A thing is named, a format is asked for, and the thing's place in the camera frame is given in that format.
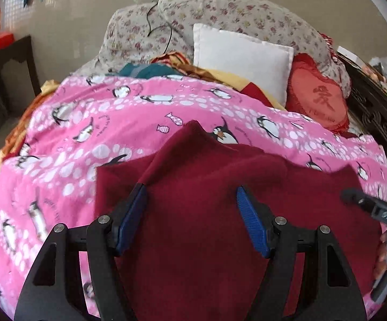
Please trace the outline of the dark red garment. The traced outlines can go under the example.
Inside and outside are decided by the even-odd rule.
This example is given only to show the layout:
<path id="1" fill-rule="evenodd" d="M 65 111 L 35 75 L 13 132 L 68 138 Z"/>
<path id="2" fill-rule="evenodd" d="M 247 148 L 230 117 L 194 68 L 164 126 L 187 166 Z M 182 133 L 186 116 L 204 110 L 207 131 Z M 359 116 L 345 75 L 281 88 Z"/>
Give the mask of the dark red garment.
<path id="1" fill-rule="evenodd" d="M 266 268 L 236 205 L 247 186 L 291 224 L 333 231 L 362 293 L 373 283 L 379 223 L 341 201 L 359 188 L 352 165 L 316 167 L 246 145 L 224 145 L 191 122 L 157 153 L 96 173 L 96 214 L 111 211 L 137 183 L 148 202 L 135 238 L 117 261 L 139 320 L 242 320 Z"/>

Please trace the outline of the pink penguin blanket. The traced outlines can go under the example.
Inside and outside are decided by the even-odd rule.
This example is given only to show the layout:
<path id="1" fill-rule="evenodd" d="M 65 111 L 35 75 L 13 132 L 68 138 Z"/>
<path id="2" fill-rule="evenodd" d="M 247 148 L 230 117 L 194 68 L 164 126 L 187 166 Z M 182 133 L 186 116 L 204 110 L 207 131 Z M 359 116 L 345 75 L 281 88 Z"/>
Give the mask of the pink penguin blanket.
<path id="1" fill-rule="evenodd" d="M 0 307 L 9 316 L 54 225 L 94 218 L 98 167 L 155 153 L 192 120 L 215 142 L 261 148 L 325 175 L 350 166 L 365 192 L 387 200 L 387 159 L 373 137 L 338 136 L 254 86 L 70 76 L 32 104 L 19 146 L 0 166 Z"/>

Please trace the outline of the dark carved headboard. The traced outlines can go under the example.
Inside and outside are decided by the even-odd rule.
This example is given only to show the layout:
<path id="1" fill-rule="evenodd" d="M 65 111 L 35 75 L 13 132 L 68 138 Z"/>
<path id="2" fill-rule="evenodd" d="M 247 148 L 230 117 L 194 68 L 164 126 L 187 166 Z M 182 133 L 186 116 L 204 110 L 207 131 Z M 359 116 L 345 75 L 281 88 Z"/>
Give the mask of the dark carved headboard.
<path id="1" fill-rule="evenodd" d="M 387 158 L 387 94 L 354 62 L 343 55 L 339 59 L 352 85 L 347 98 L 349 111 L 364 130 L 383 146 Z"/>

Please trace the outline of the red embroidered cushion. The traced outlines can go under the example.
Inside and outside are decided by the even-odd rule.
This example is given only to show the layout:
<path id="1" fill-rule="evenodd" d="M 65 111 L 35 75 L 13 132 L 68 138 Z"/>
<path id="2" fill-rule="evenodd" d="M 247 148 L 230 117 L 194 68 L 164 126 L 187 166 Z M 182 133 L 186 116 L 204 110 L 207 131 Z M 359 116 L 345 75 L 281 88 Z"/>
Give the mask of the red embroidered cushion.
<path id="1" fill-rule="evenodd" d="M 348 109 L 341 88 L 322 75 L 313 58 L 305 53 L 293 59 L 285 108 L 308 116 L 334 133 L 349 128 Z"/>

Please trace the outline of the white pillow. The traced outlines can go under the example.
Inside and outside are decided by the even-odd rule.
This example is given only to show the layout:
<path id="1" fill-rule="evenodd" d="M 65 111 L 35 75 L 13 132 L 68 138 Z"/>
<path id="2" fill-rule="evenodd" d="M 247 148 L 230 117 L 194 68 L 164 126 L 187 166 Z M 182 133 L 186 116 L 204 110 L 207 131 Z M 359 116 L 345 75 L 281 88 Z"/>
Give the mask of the white pillow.
<path id="1" fill-rule="evenodd" d="M 193 64 L 245 78 L 270 93 L 280 105 L 287 100 L 287 86 L 294 49 L 242 33 L 193 26 Z"/>

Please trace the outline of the teal cloth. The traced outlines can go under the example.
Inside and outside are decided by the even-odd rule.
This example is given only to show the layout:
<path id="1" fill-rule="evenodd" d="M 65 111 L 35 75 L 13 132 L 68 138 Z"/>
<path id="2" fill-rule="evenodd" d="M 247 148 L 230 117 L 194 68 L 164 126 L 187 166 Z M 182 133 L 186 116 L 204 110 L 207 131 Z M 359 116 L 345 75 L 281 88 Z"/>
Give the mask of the teal cloth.
<path id="1" fill-rule="evenodd" d="M 165 64 L 152 63 L 152 64 L 126 64 L 120 71 L 117 72 L 119 77 L 150 79 L 154 77 L 166 77 L 166 76 L 182 76 L 181 72 L 169 67 Z"/>

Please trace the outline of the floral quilt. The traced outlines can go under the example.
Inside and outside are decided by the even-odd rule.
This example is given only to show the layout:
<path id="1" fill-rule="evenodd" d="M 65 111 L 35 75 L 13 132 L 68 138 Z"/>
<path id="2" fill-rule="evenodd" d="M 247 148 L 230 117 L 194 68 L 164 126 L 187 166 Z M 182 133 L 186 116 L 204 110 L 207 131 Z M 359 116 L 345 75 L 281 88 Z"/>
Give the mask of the floral quilt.
<path id="1" fill-rule="evenodd" d="M 99 53 L 75 74 L 117 72 L 127 63 L 147 63 L 172 51 L 192 60 L 196 23 L 309 54 L 321 74 L 334 80 L 344 97 L 350 95 L 351 80 L 332 49 L 332 40 L 268 0 L 158 0 L 118 9 L 109 20 Z"/>

